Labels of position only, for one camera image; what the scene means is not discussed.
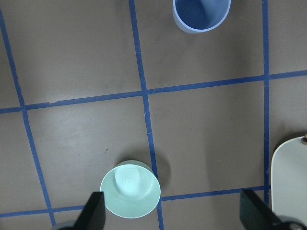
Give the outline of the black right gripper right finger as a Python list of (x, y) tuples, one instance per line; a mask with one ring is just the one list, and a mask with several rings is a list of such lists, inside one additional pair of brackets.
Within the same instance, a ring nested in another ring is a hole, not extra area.
[(281, 220), (251, 189), (240, 192), (240, 221), (246, 230), (277, 230)]

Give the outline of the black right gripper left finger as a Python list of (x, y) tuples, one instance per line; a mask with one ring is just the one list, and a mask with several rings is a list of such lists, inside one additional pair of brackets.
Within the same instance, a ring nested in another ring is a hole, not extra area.
[(103, 230), (106, 222), (104, 192), (93, 192), (81, 214), (75, 221), (73, 230)]

